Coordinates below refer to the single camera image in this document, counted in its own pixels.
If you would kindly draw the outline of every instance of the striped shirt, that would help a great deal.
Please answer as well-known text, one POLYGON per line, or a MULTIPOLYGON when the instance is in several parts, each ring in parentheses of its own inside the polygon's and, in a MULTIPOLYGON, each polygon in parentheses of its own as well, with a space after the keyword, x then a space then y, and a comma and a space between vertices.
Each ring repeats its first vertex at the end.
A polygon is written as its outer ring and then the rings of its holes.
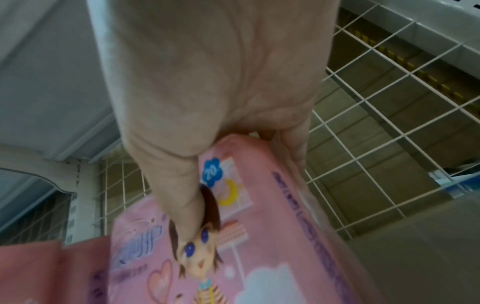
POLYGON ((229 300, 222 294, 218 285, 211 283, 207 289, 198 289, 193 304, 228 304, 229 300))

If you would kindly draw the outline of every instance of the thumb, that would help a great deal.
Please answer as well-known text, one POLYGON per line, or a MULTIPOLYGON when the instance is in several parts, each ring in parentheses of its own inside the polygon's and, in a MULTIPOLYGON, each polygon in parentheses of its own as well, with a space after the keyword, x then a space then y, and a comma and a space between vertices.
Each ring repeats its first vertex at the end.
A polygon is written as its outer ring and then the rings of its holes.
POLYGON ((192 240, 205 212, 198 157, 178 156, 139 139, 124 139, 126 149, 144 172, 160 208, 176 224, 179 239, 192 240))

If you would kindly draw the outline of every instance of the hand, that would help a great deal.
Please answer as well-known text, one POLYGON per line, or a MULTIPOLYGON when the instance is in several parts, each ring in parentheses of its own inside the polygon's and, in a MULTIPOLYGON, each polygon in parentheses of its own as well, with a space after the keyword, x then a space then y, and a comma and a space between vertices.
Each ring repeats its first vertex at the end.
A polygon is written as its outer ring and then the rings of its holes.
POLYGON ((339 0, 89 0, 126 149, 192 239, 198 155, 230 133, 279 132, 303 168, 339 0))

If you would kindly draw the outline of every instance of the cartoon girl illustration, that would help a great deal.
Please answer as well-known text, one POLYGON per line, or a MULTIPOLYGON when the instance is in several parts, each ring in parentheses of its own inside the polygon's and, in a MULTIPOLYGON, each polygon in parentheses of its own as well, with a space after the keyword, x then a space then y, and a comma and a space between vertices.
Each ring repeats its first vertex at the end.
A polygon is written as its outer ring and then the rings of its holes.
MULTIPOLYGON (((205 215, 201 229, 193 241, 182 243, 175 223, 170 221, 168 230, 173 256, 180 264, 180 278, 189 275, 200 280, 193 304, 227 304, 229 301, 220 288, 207 277, 210 270, 215 272, 219 263, 223 263, 217 251, 221 228, 219 206, 208 187, 202 185, 200 189, 205 199, 205 215)), ((182 295, 179 295, 175 302, 180 302, 178 300, 181 297, 182 295)))

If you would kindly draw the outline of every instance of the brown hair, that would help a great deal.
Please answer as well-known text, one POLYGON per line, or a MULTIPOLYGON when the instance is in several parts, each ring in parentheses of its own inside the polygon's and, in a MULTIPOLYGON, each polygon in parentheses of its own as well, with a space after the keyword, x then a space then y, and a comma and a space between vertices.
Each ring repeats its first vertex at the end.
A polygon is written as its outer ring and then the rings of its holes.
MULTIPOLYGON (((217 204, 217 200, 215 196, 210 191, 210 189, 205 186, 200 186, 200 191, 203 195, 205 200, 205 214, 203 216, 203 221, 201 222, 201 227, 207 225, 208 223, 212 223, 213 229, 215 231, 220 231, 220 227, 222 225, 220 221, 220 211, 219 205, 217 204)), ((171 242, 171 249, 173 250, 173 257, 176 261, 178 261, 177 257, 177 250, 179 248, 179 234, 177 232, 177 227, 175 226, 174 221, 170 220, 170 224, 168 226, 168 232, 170 233, 170 242, 171 242)), ((218 262, 223 263, 224 261, 220 257, 217 248, 215 248, 215 260, 213 261, 213 270, 216 271, 219 268, 218 262)), ((180 265, 180 276, 185 277, 185 267, 180 265)))

